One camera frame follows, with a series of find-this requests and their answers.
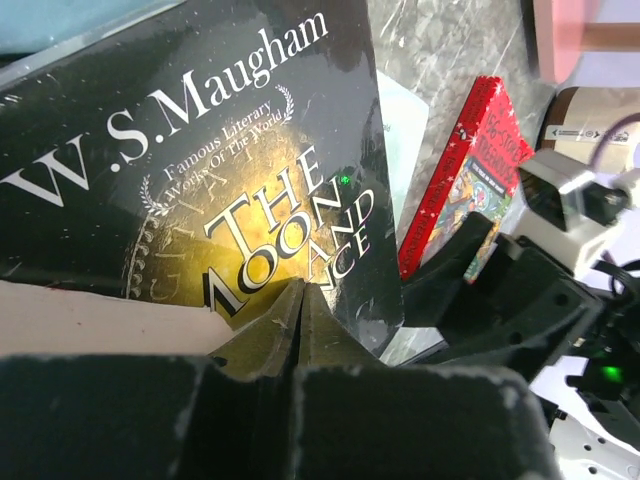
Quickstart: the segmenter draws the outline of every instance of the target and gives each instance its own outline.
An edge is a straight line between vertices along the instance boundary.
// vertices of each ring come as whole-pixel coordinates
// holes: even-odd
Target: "green led light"
[[[602,373],[610,382],[622,383],[622,369],[618,367],[602,367]]]

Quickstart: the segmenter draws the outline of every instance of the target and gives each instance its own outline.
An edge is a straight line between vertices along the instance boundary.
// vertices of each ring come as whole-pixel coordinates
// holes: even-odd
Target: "black book cover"
[[[377,351],[402,300],[365,0],[191,0],[117,30],[0,71],[3,278],[213,301],[237,329],[298,276]]]

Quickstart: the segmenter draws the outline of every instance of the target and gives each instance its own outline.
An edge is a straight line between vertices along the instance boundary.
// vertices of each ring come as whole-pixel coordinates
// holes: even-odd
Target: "book cover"
[[[494,222],[466,278],[484,266],[519,183],[517,167],[533,155],[499,77],[478,77],[399,252],[409,278],[451,238],[470,211]]]
[[[393,334],[364,0],[192,0],[54,54],[0,72],[5,280],[212,304],[237,330],[301,277],[370,350]]]

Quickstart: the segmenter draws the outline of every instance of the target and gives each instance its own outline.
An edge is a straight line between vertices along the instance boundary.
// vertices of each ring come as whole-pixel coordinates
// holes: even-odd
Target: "red book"
[[[439,250],[472,210],[496,225],[467,272],[474,278],[516,191],[517,167],[532,155],[502,79],[478,77],[400,247],[402,278]]]

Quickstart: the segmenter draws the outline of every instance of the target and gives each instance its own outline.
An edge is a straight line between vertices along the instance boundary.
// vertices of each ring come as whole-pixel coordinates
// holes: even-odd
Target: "gray marble countertop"
[[[420,96],[429,121],[398,227],[406,235],[478,75],[503,78],[535,143],[555,92],[537,77],[533,0],[368,0],[379,70]]]

